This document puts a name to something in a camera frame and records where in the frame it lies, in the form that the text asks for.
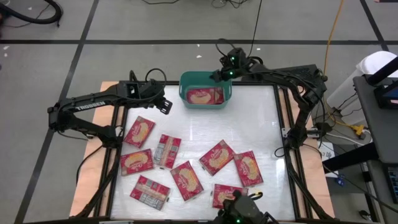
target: package in bin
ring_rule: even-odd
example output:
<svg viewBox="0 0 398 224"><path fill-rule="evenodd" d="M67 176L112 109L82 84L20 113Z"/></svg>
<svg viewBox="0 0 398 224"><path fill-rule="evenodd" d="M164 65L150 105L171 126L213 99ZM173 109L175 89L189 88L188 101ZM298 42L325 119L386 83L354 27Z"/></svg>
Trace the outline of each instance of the package in bin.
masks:
<svg viewBox="0 0 398 224"><path fill-rule="evenodd" d="M234 161L243 187L263 183L253 151L235 154Z"/></svg>
<svg viewBox="0 0 398 224"><path fill-rule="evenodd" d="M203 187L189 161L170 171L184 201L198 195Z"/></svg>
<svg viewBox="0 0 398 224"><path fill-rule="evenodd" d="M170 188L140 175L130 197L161 210L169 194Z"/></svg>
<svg viewBox="0 0 398 224"><path fill-rule="evenodd" d="M154 168L150 149L123 155L120 157L122 175L134 174Z"/></svg>
<svg viewBox="0 0 398 224"><path fill-rule="evenodd" d="M214 88L196 88L188 90L187 101L197 105L213 105L215 101Z"/></svg>
<svg viewBox="0 0 398 224"><path fill-rule="evenodd" d="M172 169L180 144L181 139L162 134L155 151L155 164Z"/></svg>
<svg viewBox="0 0 398 224"><path fill-rule="evenodd" d="M225 143L225 141L221 140L215 147L202 156L199 159L199 162L210 175L215 175L233 159L234 154L234 151Z"/></svg>
<svg viewBox="0 0 398 224"><path fill-rule="evenodd" d="M234 200L235 197L233 192L235 190L240 191L242 195L245 196L248 194L247 188L215 184L213 191L213 208L223 208L223 202L225 199Z"/></svg>
<svg viewBox="0 0 398 224"><path fill-rule="evenodd" d="M140 148L144 144L154 126L154 122L138 116L130 131L127 133L126 138L124 138L124 142Z"/></svg>
<svg viewBox="0 0 398 224"><path fill-rule="evenodd" d="M224 89L222 87L215 88L215 104L224 103Z"/></svg>

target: blue object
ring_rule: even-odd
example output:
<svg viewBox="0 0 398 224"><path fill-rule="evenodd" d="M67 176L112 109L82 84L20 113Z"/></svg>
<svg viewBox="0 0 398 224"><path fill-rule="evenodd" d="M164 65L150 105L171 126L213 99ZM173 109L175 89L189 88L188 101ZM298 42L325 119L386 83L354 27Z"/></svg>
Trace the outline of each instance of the blue object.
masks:
<svg viewBox="0 0 398 224"><path fill-rule="evenodd" d="M344 179L343 179L344 175L338 175L337 178L335 179L336 183L342 187L344 187Z"/></svg>
<svg viewBox="0 0 398 224"><path fill-rule="evenodd" d="M184 72L180 79L180 97L187 108L193 109L222 109L228 103L232 95L232 81L216 83L210 78L213 72ZM196 88L222 87L224 103L219 105L196 105L187 101L187 92Z"/></svg>

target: yellow connector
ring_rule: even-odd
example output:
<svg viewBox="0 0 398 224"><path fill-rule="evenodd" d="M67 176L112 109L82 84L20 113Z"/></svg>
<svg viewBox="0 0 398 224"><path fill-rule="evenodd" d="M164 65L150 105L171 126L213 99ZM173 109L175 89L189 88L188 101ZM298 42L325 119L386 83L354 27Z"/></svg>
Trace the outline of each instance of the yellow connector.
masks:
<svg viewBox="0 0 398 224"><path fill-rule="evenodd" d="M365 128L365 125L363 124L359 126L352 125L351 128L354 130L357 136L360 136L362 134L363 129Z"/></svg>

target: white cable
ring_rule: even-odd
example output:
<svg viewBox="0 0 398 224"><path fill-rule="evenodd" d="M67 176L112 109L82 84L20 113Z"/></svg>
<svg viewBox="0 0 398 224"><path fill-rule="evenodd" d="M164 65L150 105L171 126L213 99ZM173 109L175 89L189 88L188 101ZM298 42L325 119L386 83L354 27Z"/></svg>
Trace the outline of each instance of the white cable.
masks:
<svg viewBox="0 0 398 224"><path fill-rule="evenodd" d="M4 4L5 6L8 6L10 4L10 0L0 0L1 4Z"/></svg>
<svg viewBox="0 0 398 224"><path fill-rule="evenodd" d="M366 130L366 129L364 129L363 131L369 133L369 136L371 137L371 140L369 141L369 143L373 142L373 138L372 138L371 132L369 130Z"/></svg>
<svg viewBox="0 0 398 224"><path fill-rule="evenodd" d="M359 142L356 142L356 141L354 141L354 140L352 140L352 139L350 139L350 138L344 137L344 136L338 136L338 135L330 134L330 133L326 133L326 134L329 135L329 136L336 137L336 138L341 138L341 139L348 140L348 141L353 142L353 143L355 143L355 144L359 144L360 146L363 146L363 145L364 145L364 144L361 144L361 143L359 143Z"/></svg>

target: black floor line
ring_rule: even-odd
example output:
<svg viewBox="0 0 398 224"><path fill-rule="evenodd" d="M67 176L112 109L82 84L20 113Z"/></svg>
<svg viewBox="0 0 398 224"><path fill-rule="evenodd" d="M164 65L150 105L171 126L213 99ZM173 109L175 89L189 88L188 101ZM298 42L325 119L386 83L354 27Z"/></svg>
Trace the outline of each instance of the black floor line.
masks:
<svg viewBox="0 0 398 224"><path fill-rule="evenodd" d="M366 17L368 17L369 23L372 26L373 32L376 35L378 41L380 42L379 44L381 45L381 49L389 51L388 47L387 47L387 45L386 45L386 43L384 41L384 38L381 35L381 32L380 32L380 30L379 30L379 28L378 28L378 26L376 24L376 21L373 18L373 15L371 13L371 10L369 9L368 4L366 4L365 0L360 0L360 2L361 2L361 5L363 7L363 10L365 11Z"/></svg>
<svg viewBox="0 0 398 224"><path fill-rule="evenodd" d="M233 44L251 44L252 40L230 40ZM197 40L84 40L84 44L98 45L154 45L154 44L216 44L217 39ZM327 40L255 40L264 45L326 45ZM80 40L0 40L0 44L81 44ZM379 40L332 40L331 45L378 45Z"/></svg>
<svg viewBox="0 0 398 224"><path fill-rule="evenodd" d="M0 44L79 44L80 40L0 40Z"/></svg>
<svg viewBox="0 0 398 224"><path fill-rule="evenodd" d="M76 70L77 63L80 58L81 51L84 46L84 40L87 38L88 30L90 29L91 22L93 21L94 14L95 14L96 8L98 6L98 1L99 0L93 1L93 5L91 7L90 13L88 14L88 18L87 18L87 21L85 24L85 28L83 29L83 33L80 38L80 43L78 44L75 55L73 56L72 64L70 65L68 75L65 79L65 83L63 85L63 88L62 88L62 91L60 94L60 99L64 99L67 96L70 84L72 82L73 75ZM15 224L21 224L25 220L26 212L28 210L30 201L32 200L32 196L33 196L34 190L36 188L37 181L39 180L40 173L42 171L45 158L49 151L49 147L50 147L52 138L53 138L53 132L48 129L47 134L44 138L42 148L39 153L39 157L37 158L36 165L34 167L32 176L30 177L30 181L26 188L24 198L22 199L21 205L19 206L18 213L17 213L16 219L14 222Z"/></svg>

